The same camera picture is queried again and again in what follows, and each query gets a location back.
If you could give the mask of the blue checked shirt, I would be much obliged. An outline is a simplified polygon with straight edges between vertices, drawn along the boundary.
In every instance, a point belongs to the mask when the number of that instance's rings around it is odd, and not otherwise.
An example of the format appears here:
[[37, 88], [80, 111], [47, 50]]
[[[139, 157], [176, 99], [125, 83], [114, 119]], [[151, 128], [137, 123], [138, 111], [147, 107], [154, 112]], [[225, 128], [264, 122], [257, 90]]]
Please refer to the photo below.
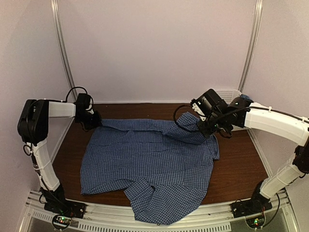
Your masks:
[[100, 194], [149, 186], [158, 196], [191, 196], [200, 206], [214, 162], [220, 158], [214, 135], [197, 132], [198, 118], [184, 113], [176, 121], [105, 119], [94, 130], [80, 171], [81, 193]]

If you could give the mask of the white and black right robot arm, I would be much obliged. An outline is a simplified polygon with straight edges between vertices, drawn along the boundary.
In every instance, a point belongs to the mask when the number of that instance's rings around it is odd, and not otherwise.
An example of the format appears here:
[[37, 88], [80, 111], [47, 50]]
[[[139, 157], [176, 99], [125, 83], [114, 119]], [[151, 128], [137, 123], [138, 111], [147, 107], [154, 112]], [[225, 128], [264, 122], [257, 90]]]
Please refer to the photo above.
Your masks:
[[261, 181], [248, 201], [248, 210], [258, 213], [281, 189], [309, 173], [309, 120], [264, 106], [245, 96], [238, 96], [229, 104], [221, 97], [203, 95], [191, 102], [200, 116], [197, 126], [205, 136], [216, 132], [232, 135], [234, 127], [249, 129], [254, 143], [262, 152], [266, 145], [275, 157], [283, 152], [286, 161], [277, 164], [265, 180]]

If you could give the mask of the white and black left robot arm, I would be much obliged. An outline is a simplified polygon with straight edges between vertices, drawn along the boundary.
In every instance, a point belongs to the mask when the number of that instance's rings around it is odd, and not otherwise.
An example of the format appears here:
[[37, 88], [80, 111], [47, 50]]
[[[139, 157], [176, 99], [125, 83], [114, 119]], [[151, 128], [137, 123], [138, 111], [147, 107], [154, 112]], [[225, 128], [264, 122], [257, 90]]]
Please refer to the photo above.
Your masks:
[[93, 110], [93, 99], [89, 94], [79, 94], [74, 103], [47, 99], [28, 99], [25, 102], [17, 124], [18, 134], [24, 142], [23, 150], [32, 159], [47, 203], [58, 214], [64, 215], [70, 209], [69, 203], [47, 148], [50, 118], [73, 118], [84, 131], [90, 131], [101, 126], [101, 117]]

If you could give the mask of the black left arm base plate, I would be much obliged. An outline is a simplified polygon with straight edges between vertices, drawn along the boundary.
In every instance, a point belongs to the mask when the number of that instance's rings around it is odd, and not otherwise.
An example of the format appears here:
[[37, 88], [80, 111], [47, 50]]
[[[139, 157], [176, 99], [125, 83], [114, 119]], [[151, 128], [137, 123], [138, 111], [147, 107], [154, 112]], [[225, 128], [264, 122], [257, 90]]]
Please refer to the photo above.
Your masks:
[[66, 217], [81, 219], [84, 217], [85, 209], [86, 204], [75, 201], [60, 202], [56, 200], [47, 200], [44, 205], [44, 210], [64, 215]]

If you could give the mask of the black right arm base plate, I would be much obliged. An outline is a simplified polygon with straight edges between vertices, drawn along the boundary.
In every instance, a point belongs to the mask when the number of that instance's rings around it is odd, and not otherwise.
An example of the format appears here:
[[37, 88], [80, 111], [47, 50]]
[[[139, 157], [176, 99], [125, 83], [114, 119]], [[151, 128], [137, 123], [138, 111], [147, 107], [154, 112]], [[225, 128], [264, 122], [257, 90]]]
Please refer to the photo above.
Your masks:
[[253, 214], [262, 213], [265, 210], [272, 209], [269, 201], [259, 199], [237, 200], [231, 203], [231, 210], [234, 218], [246, 217]]

